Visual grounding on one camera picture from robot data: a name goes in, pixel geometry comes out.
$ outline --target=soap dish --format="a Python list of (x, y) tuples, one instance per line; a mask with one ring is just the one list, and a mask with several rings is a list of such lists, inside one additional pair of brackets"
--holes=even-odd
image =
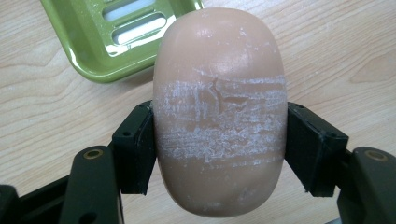
[(152, 68), (165, 30), (200, 0), (41, 0), (70, 63), (108, 83)]

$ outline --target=soap bar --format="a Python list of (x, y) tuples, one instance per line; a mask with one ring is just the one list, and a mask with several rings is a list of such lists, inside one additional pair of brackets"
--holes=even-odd
[(184, 15), (163, 37), (153, 85), (158, 162), (174, 201), (206, 217), (262, 205), (287, 125), (283, 64), (266, 25), (229, 8)]

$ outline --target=wooden table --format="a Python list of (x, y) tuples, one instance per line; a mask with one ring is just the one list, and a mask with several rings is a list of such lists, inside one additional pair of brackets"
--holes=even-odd
[[(348, 134), (349, 149), (396, 154), (395, 1), (204, 4), (262, 19), (279, 45), (289, 100)], [(92, 83), (67, 61), (39, 1), (2, 0), (0, 15), (0, 183), (24, 195), (67, 175), (83, 148), (109, 143), (131, 110), (152, 97), (152, 76)], [(123, 197), (126, 223), (325, 223), (339, 217), (335, 202), (305, 194), (286, 163), (271, 198), (240, 217), (184, 211), (167, 194), (157, 165), (148, 196)]]

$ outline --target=screw hole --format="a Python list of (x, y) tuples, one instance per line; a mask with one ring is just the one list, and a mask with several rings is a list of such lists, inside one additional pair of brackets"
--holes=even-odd
[(103, 150), (93, 149), (84, 153), (84, 158), (87, 160), (93, 160), (103, 155)]
[(96, 213), (89, 212), (81, 216), (79, 224), (91, 224), (96, 220)]
[(387, 161), (388, 157), (380, 152), (374, 150), (367, 150), (364, 152), (367, 157), (375, 160), (375, 161)]

